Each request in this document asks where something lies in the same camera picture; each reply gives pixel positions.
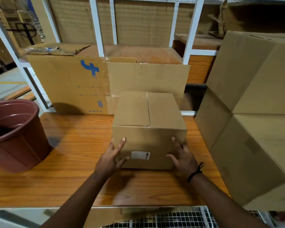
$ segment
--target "hand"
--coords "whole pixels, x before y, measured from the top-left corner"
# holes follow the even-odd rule
[[[94,173],[99,174],[101,177],[108,179],[114,172],[122,167],[122,165],[129,159],[129,157],[122,158],[116,163],[115,158],[125,144],[125,138],[123,138],[117,147],[114,149],[113,138],[110,141],[109,147],[105,153],[100,156],[98,163],[96,164]]]
[[[179,160],[172,154],[167,154],[167,157],[171,158],[175,167],[180,172],[182,172],[186,177],[189,177],[190,174],[197,171],[198,163],[186,143],[183,144],[182,148],[175,137],[172,137],[172,141],[175,149],[178,151]]]

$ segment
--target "person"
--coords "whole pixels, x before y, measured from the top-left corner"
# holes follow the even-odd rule
[[[113,140],[96,164],[94,173],[80,186],[80,188],[51,216],[41,228],[79,228],[83,227],[90,212],[93,202],[105,182],[129,159],[124,157],[116,163],[115,157],[125,144],[123,138],[117,147],[114,148]],[[203,173],[198,171],[198,165],[194,155],[190,152],[188,145],[182,146],[173,137],[175,149],[178,151],[178,158],[167,154],[175,167],[189,179],[190,184],[200,194],[214,219],[220,228],[269,228],[260,219],[244,210],[239,204],[213,184]]]

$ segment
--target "forearm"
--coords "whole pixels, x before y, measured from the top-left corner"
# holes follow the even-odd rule
[[[96,173],[91,174],[81,187],[41,226],[41,228],[83,227],[94,200],[105,182],[106,178]]]
[[[268,228],[265,223],[244,210],[203,174],[195,175],[191,184],[209,207],[219,227]]]

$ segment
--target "black thread wristband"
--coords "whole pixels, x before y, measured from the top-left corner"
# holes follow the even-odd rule
[[[199,174],[199,173],[202,173],[201,168],[203,167],[203,164],[204,164],[204,163],[201,162],[201,163],[198,165],[198,170],[197,170],[196,172],[190,174],[190,176],[188,177],[187,182],[190,182],[191,179],[194,177],[194,175]]]

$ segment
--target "maroon plastic bin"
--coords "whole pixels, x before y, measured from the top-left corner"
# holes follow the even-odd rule
[[[39,107],[29,100],[0,102],[0,167],[13,173],[30,170],[51,151]]]

